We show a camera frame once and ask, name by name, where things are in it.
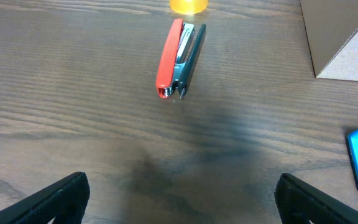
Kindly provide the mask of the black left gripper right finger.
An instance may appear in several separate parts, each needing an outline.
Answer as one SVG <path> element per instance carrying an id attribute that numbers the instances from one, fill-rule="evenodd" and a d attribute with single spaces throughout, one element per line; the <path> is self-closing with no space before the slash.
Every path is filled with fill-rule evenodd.
<path id="1" fill-rule="evenodd" d="M 275 203 L 283 224 L 358 224 L 358 211 L 289 173 L 275 189 Z"/>

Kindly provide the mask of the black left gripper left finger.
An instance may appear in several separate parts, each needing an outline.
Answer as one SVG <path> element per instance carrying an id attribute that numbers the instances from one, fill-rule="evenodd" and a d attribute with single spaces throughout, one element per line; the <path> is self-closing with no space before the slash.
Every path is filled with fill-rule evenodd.
<path id="1" fill-rule="evenodd" d="M 0 211 L 0 224 L 80 224 L 90 198 L 84 172 L 74 172 Z"/>

